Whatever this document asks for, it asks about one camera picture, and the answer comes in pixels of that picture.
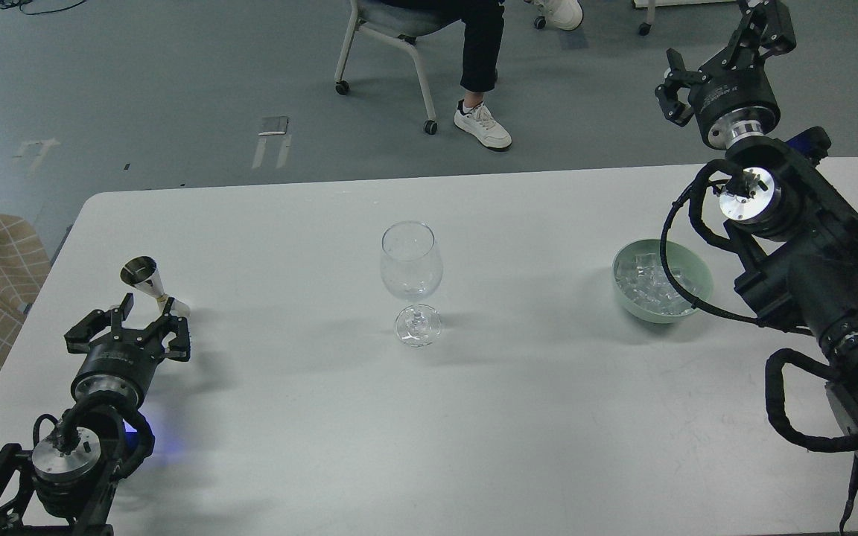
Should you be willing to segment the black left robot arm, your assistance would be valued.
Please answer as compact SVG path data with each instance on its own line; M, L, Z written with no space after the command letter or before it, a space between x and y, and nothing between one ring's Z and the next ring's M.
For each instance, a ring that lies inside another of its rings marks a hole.
M156 436L141 405L165 360L191 356L188 308L167 296L143 328L124 325L133 295L93 310L65 333L85 357L71 385L74 405L43 414L33 447L0 450L0 535L112 535L110 506L119 482L153 454Z

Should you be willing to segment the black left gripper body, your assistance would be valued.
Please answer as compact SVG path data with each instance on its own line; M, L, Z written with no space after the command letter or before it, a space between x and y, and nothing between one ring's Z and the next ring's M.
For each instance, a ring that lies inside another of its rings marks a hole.
M125 329L122 334L106 334L96 340L72 339L69 352L86 355L71 383L75 401L96 392L115 392L140 407L165 349L160 339Z

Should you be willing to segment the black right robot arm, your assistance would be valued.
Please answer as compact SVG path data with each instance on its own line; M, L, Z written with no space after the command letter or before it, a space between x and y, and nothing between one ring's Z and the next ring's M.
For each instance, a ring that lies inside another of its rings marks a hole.
M824 362L783 348L765 365L767 421L784 440L820 453L851 452L854 463L841 532L858 492L858 213L819 172L830 136L811 127L790 140L772 137L781 118L765 72L796 38L780 1L741 1L728 44L695 70L667 51L670 67L655 95L665 119L695 119L706 146L724 156L705 163L672 204L658 240L666 266L667 235L682 208L707 244L737 255L743 274L735 292L754 315L718 308L668 275L696 309L787 333L813 336ZM797 431L784 405L787 364L820 377L841 428L834 438Z

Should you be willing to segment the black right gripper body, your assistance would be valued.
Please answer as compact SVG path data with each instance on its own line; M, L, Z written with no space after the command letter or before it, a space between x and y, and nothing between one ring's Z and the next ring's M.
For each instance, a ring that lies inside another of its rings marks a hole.
M692 72L688 103L697 121L702 142L716 150L729 147L728 125L756 120L762 133L778 125L782 113L765 72L754 63L732 70Z

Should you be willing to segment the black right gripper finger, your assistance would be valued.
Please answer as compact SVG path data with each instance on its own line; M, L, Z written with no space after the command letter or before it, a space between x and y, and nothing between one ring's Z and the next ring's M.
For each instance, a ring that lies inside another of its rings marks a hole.
M719 54L719 67L743 70L761 66L797 45L791 13L783 1L738 1L742 18L728 45Z
M693 109L681 101L680 91L704 85L708 81L708 74L687 70L682 55L674 48L668 48L665 55L668 69L663 83L655 89L655 96L664 118L676 126L684 127L692 118Z

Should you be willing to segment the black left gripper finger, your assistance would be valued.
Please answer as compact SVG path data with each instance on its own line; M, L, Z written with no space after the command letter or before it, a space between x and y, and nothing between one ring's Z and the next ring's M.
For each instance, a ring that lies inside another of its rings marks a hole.
M175 298L165 301L158 318L139 334L139 348L153 360L187 363L191 359L188 308Z
M84 319L65 333L67 351L72 355L88 353L96 336L106 328L109 329L112 340L120 340L124 335L123 323L132 312L133 302L133 293L126 293L119 305L108 310L95 309L87 313Z

